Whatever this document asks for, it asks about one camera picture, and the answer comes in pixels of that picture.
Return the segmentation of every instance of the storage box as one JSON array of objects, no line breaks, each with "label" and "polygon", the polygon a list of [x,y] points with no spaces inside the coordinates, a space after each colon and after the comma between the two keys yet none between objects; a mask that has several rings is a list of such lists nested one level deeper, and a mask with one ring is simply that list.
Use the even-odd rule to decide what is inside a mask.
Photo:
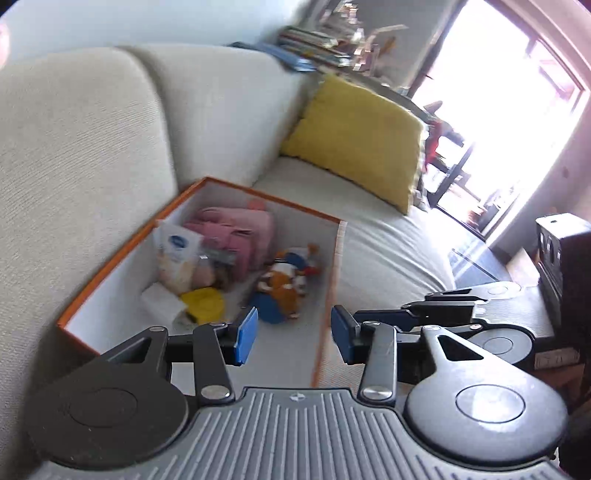
[{"label": "storage box", "polygon": [[[275,218],[271,251],[289,247],[319,246],[322,272],[309,278],[300,318],[279,325],[259,323],[259,333],[248,363],[228,367],[237,392],[244,386],[304,388],[318,375],[324,339],[329,334],[346,223],[301,205],[225,181],[206,177],[189,187],[143,227],[97,273],[59,318],[68,335],[96,353],[104,353],[129,337],[154,325],[140,302],[141,293],[158,278],[152,230],[157,220],[181,225],[197,210],[209,206],[246,208],[260,199]],[[257,276],[236,284],[224,294],[226,321],[231,321]],[[189,333],[192,326],[175,324],[169,334]],[[173,365],[173,383],[193,394],[191,364]]]}]

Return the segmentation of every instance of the stuffed animal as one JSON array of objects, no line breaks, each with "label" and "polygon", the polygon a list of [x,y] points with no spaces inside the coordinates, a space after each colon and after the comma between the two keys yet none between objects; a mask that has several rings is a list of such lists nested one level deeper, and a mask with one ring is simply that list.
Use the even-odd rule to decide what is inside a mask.
[{"label": "stuffed animal", "polygon": [[277,254],[273,265],[260,276],[251,305],[259,318],[269,323],[299,317],[301,299],[306,295],[306,277],[317,275],[318,246],[295,247]]}]

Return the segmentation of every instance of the blue logo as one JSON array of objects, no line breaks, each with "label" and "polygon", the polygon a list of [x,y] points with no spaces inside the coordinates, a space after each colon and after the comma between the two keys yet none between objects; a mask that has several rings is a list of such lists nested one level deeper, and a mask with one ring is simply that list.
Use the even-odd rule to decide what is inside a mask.
[{"label": "blue logo", "polygon": [[172,243],[172,245],[175,248],[185,248],[187,246],[187,241],[182,237],[182,236],[178,236],[178,235],[172,235],[168,237],[168,241],[170,243]]}]

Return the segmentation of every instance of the wipes package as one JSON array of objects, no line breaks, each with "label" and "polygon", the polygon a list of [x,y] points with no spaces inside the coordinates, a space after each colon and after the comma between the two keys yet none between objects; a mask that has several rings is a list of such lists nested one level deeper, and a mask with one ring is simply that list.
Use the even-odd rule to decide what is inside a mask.
[{"label": "wipes package", "polygon": [[154,238],[160,282],[176,295],[190,291],[203,235],[178,225],[160,222]]}]

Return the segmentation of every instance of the floor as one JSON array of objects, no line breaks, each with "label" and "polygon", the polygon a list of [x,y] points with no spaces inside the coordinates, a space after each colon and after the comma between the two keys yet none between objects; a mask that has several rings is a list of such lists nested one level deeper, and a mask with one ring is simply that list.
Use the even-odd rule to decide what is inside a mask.
[{"label": "floor", "polygon": [[438,241],[444,242],[449,252],[448,259],[458,288],[511,279],[503,263],[482,240],[440,210],[433,209],[430,215],[441,232]]}]

